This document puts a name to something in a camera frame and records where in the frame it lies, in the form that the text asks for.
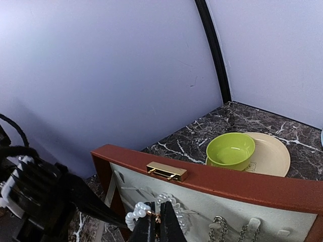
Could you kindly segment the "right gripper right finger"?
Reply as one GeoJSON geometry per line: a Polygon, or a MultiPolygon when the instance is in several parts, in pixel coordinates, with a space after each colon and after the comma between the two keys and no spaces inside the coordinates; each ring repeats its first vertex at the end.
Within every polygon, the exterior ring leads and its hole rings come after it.
{"type": "Polygon", "coordinates": [[[161,242],[186,241],[171,202],[165,202],[160,205],[160,219],[161,242]]]}

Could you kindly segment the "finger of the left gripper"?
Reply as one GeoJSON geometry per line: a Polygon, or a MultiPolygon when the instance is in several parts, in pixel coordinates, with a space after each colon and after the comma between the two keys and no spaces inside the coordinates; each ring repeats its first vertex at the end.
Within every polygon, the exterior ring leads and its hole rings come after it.
{"type": "Polygon", "coordinates": [[[127,228],[125,219],[109,208],[82,178],[66,173],[64,192],[68,201],[80,212],[116,227],[127,228]]]}

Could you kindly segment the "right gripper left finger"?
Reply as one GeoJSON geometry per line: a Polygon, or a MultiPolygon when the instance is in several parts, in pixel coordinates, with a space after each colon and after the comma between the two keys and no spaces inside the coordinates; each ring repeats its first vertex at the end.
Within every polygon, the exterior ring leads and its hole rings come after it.
{"type": "Polygon", "coordinates": [[[156,213],[155,202],[145,202],[150,207],[150,212],[143,218],[139,218],[129,242],[155,242],[156,241],[156,213]]]}

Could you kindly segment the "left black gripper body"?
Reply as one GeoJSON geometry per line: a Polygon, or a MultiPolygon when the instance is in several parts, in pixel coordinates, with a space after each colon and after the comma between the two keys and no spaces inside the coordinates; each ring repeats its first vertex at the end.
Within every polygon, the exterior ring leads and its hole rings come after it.
{"type": "Polygon", "coordinates": [[[3,204],[23,220],[13,241],[68,241],[69,226],[76,212],[75,192],[83,180],[66,166],[51,164],[35,149],[1,147],[1,159],[20,156],[3,185],[3,204]]]}

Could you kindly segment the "large red jewelry box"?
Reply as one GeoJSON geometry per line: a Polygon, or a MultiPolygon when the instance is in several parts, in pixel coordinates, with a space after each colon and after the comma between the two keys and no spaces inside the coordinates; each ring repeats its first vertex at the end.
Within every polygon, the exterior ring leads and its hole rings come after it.
{"type": "Polygon", "coordinates": [[[189,211],[188,241],[206,241],[216,216],[259,241],[322,241],[322,182],[210,167],[104,145],[91,153],[108,204],[125,214],[158,195],[189,211]]]}

